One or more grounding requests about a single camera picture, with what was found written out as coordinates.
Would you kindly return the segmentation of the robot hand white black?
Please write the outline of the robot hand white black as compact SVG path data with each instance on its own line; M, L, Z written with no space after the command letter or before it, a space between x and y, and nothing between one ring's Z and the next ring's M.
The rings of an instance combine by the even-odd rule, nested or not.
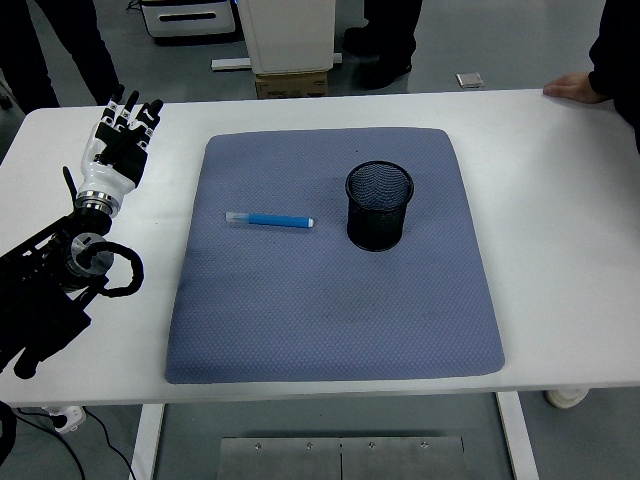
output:
M123 98L118 86L92 131L81 162L82 192L124 196L137 188L146 166L147 149L160 123L164 102L138 105L139 92Z

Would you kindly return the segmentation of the person's hand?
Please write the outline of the person's hand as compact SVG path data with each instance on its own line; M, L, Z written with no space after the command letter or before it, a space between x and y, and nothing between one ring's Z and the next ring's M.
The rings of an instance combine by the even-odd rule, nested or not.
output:
M588 72L563 75L545 84L542 92L547 97L568 99L583 104L598 104L609 99L592 88Z

